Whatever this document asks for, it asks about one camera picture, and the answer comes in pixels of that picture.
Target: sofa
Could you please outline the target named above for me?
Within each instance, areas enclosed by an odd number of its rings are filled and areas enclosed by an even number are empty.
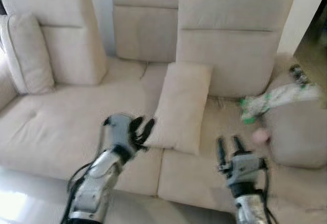
[[[241,97],[293,82],[288,68],[296,60],[276,54],[293,0],[113,0],[115,57],[105,55],[91,0],[2,1],[8,15],[37,18],[55,90],[20,95],[7,63],[0,62],[1,166],[67,180],[96,154],[108,115],[155,115],[169,63],[210,64],[199,154],[140,151],[115,188],[233,213],[226,179],[216,171],[216,139],[226,138],[231,155],[229,138],[240,135],[269,160],[268,206],[279,223],[327,222],[325,110],[306,101],[273,108],[253,124],[240,119]],[[251,134],[263,125],[272,139],[258,146]],[[319,136],[307,145],[303,140],[316,127]]]

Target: white tile floor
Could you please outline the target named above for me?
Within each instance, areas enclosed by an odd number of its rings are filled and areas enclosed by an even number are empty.
[[[0,224],[59,224],[66,182],[0,169]],[[105,224],[232,224],[232,215],[116,191]]]

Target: robotic hand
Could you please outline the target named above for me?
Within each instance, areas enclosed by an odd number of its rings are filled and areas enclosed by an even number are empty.
[[[218,138],[218,171],[227,177],[227,185],[236,199],[238,224],[271,224],[270,217],[277,223],[267,207],[269,174],[264,158],[246,151],[237,136],[233,137],[236,152],[229,163],[225,161],[224,139]],[[259,170],[266,172],[264,191],[255,188]]]
[[[132,159],[138,150],[146,150],[143,143],[150,135],[155,121],[151,119],[145,125],[142,134],[138,135],[136,131],[142,122],[143,117],[133,120],[123,114],[112,115],[104,121],[103,126],[112,128],[112,147],[104,150],[91,163],[81,168],[88,166],[83,176],[75,181],[69,190],[69,199],[61,224],[103,223],[110,193],[123,171],[123,165]]]

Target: beige pillow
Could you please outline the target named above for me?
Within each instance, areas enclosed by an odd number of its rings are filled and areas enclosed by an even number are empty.
[[[204,107],[212,67],[193,63],[171,63],[155,117],[157,123],[146,146],[173,148],[198,154]]]
[[[31,13],[1,16],[1,42],[8,66],[20,94],[53,90],[49,53],[35,16]]]

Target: pink ball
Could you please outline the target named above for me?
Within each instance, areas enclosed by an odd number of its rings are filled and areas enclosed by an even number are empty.
[[[270,138],[270,132],[266,128],[258,128],[255,132],[252,134],[253,142],[257,145],[264,145],[268,142]]]

